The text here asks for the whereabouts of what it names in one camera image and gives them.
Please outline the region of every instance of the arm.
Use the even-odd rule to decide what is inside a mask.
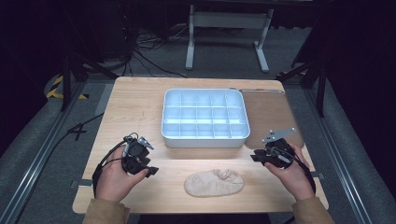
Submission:
[[[295,145],[290,144],[290,146],[306,167],[309,167],[302,150]],[[320,199],[315,196],[303,169],[296,161],[284,170],[278,169],[269,162],[264,165],[280,179],[286,190],[294,196],[296,203],[292,205],[292,209],[297,223],[334,223]]]
[[[142,181],[148,170],[142,170],[136,175],[127,175],[121,167],[123,147],[117,148],[109,157],[99,177],[96,187],[96,197],[91,200],[83,223],[126,223],[129,208],[120,203],[131,189]]]

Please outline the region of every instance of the sleeve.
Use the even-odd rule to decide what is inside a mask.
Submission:
[[[91,199],[83,224],[122,224],[128,221],[130,209],[123,203]]]
[[[292,206],[296,223],[334,223],[329,212],[321,203],[318,197],[301,200]]]

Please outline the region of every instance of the hand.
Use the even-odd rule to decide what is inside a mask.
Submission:
[[[123,147],[117,148],[106,161],[122,158]],[[131,189],[142,181],[149,170],[145,169],[136,175],[127,175],[121,167],[121,160],[112,161],[102,169],[96,186],[96,199],[120,202]]]
[[[305,160],[302,150],[293,144],[290,144],[290,146],[293,148],[298,158],[309,168],[309,163]],[[315,193],[304,174],[304,170],[297,161],[293,161],[290,167],[283,170],[277,168],[270,162],[266,162],[264,166],[280,179],[280,182],[282,182],[286,190],[294,196],[296,201],[315,197]]]

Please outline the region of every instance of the white plastic tray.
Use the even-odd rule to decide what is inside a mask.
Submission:
[[[240,91],[170,89],[163,102],[168,147],[241,147],[250,134]]]

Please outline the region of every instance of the wooden table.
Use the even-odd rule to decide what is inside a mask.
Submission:
[[[163,97],[172,88],[236,88],[280,90],[274,80],[119,77],[114,85],[106,112],[92,147],[83,179],[91,179],[97,163],[122,137],[129,133],[145,136],[154,146],[149,166],[160,168],[156,175],[144,179],[122,201],[131,212],[140,214],[183,213],[270,213],[291,211],[295,202],[280,181],[240,148],[170,148],[161,133]],[[315,168],[306,147],[303,153]],[[194,173],[212,169],[233,169],[245,181],[234,195],[196,198],[184,190],[184,181]],[[328,208],[328,202],[317,178],[317,196]],[[85,213],[93,197],[92,188],[79,188],[73,209]]]

